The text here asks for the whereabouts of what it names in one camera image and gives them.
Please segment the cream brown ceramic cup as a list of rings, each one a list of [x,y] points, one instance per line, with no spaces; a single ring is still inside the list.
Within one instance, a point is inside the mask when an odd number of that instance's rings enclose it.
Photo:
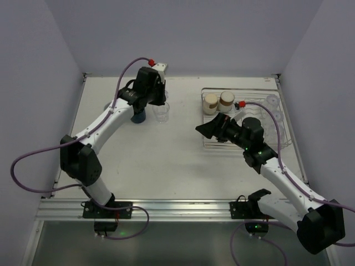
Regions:
[[[220,112],[229,112],[232,110],[235,96],[229,91],[223,91],[220,95],[218,108]]]

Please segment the dark blue mug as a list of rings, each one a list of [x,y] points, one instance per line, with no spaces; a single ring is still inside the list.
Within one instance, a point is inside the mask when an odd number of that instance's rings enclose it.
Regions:
[[[142,122],[144,122],[146,120],[145,109],[142,110],[141,112],[134,114],[134,116],[130,120],[131,120],[131,122],[133,122],[135,124],[141,124]]]

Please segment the light blue mug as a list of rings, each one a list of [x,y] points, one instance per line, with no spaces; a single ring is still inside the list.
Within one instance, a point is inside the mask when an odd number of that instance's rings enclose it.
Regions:
[[[111,102],[108,102],[107,104],[105,104],[105,106],[104,106],[104,111],[110,106],[110,104],[111,104]]]

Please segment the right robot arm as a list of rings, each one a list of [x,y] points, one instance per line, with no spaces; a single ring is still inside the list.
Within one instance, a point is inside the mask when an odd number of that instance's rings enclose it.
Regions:
[[[343,208],[336,200],[328,201],[313,192],[281,160],[280,153],[264,142],[259,119],[247,117],[238,125],[235,119],[218,113],[196,131],[207,139],[230,142],[243,149],[249,167],[269,180],[289,203],[267,193],[256,204],[266,214],[293,230],[302,246],[318,254],[345,237]]]

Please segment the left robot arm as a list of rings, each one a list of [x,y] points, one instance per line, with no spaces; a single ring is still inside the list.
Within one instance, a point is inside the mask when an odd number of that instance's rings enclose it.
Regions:
[[[140,68],[132,88],[120,89],[104,112],[86,129],[74,137],[66,135],[60,141],[62,171],[82,185],[86,194],[100,206],[107,205],[114,195],[101,178],[98,154],[113,133],[134,115],[142,113],[148,104],[165,104],[167,68],[166,63]]]

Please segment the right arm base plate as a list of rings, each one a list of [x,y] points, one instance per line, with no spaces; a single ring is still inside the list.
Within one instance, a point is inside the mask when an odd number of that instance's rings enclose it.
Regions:
[[[247,197],[239,195],[234,201],[229,202],[229,211],[232,219],[266,219],[270,216],[262,213],[258,201],[271,192],[267,189],[258,190]]]

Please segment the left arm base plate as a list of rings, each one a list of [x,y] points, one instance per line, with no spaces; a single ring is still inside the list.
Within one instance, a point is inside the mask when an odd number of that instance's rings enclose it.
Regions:
[[[93,201],[82,202],[82,217],[86,219],[131,219],[133,203],[129,201],[112,201],[101,207]]]

